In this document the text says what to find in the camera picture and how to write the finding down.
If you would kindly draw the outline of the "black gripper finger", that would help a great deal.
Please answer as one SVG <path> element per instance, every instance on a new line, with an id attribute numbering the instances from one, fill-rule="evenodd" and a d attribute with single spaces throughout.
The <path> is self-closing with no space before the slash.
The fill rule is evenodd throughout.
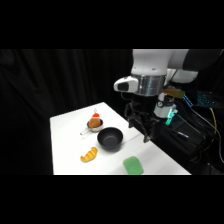
<path id="1" fill-rule="evenodd" d="M 147 143 L 151 140 L 154 132 L 154 122 L 152 120 L 146 121 L 142 124 L 142 129 L 144 132 L 144 139 L 143 142 Z"/>
<path id="2" fill-rule="evenodd" d="M 129 128 L 132 128 L 132 127 L 135 125 L 136 115 L 135 115 L 135 114 L 130 115 L 130 116 L 127 118 L 127 120 L 128 120 L 128 123 L 129 123 L 128 127 L 129 127 Z"/>

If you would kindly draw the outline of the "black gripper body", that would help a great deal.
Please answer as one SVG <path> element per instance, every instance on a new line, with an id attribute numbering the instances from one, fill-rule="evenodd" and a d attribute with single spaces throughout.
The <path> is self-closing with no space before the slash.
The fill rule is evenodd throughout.
<path id="1" fill-rule="evenodd" d="M 127 119 L 130 115 L 135 114 L 135 122 L 139 122 L 141 126 L 144 122 L 150 120 L 154 122 L 154 126 L 157 125 L 159 120 L 154 115 L 157 100 L 157 96 L 140 96 L 133 94 L 130 102 L 125 106 L 125 118 Z"/>

